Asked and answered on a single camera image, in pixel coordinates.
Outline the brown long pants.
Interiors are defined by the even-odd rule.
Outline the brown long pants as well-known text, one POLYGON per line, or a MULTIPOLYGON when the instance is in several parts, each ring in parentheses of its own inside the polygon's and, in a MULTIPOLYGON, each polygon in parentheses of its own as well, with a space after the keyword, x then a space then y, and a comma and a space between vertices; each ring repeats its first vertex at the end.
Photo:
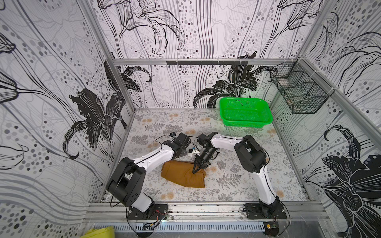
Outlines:
POLYGON ((204 169, 195 174, 192 172, 193 163, 172 160, 163 164, 161 177, 184 187, 205 188, 206 172, 204 169))

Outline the green plastic basket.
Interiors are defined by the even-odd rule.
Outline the green plastic basket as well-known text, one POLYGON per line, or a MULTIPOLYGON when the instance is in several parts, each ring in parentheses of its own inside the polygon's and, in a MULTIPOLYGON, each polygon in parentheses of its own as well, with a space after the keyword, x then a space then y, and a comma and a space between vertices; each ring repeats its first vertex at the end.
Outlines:
POLYGON ((273 122, 269 105, 263 99, 225 97, 219 102, 219 110, 228 127, 262 128, 273 122))

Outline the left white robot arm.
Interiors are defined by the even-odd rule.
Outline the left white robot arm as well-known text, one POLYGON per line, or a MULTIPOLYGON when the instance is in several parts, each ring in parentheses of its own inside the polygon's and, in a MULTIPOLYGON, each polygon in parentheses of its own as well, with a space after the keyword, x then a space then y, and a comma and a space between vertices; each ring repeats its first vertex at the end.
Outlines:
POLYGON ((184 155, 190 143, 190 137, 180 133, 172 140, 161 142, 158 148, 146 155, 121 159, 107 182, 107 191, 124 206, 150 213, 155 202, 142 192, 145 176, 164 163, 184 155))

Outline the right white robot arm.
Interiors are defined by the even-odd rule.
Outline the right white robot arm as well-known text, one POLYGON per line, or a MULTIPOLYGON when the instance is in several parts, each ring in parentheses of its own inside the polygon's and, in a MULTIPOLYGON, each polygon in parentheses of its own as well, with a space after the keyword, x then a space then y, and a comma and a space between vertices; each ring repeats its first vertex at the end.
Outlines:
POLYGON ((204 150, 200 155, 195 156, 193 174, 211 165, 210 161, 216 158, 219 149, 233 151, 237 154, 241 166, 253 174, 259 193, 258 205, 246 205, 245 211, 248 217, 254 217, 257 214, 267 219, 285 219, 287 217, 283 204, 273 191, 268 178, 269 155, 251 135, 237 138, 212 132, 209 135, 199 135, 197 142, 204 150))

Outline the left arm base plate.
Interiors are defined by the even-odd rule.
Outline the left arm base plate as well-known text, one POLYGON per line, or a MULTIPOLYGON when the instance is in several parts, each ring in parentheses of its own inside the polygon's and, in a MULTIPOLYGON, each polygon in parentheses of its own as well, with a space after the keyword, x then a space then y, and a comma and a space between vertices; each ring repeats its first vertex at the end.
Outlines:
POLYGON ((158 221, 166 216, 167 211, 168 204, 166 203, 151 205, 145 212, 132 207, 131 210, 127 213, 127 219, 133 221, 158 221))

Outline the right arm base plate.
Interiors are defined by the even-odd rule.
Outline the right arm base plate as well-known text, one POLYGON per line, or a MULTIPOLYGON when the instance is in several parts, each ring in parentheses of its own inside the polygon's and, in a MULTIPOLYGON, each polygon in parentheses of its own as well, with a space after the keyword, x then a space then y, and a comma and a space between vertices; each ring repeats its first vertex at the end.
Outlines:
POLYGON ((275 205, 246 203, 243 212, 250 220, 282 220, 288 218, 287 212, 281 203, 275 205))

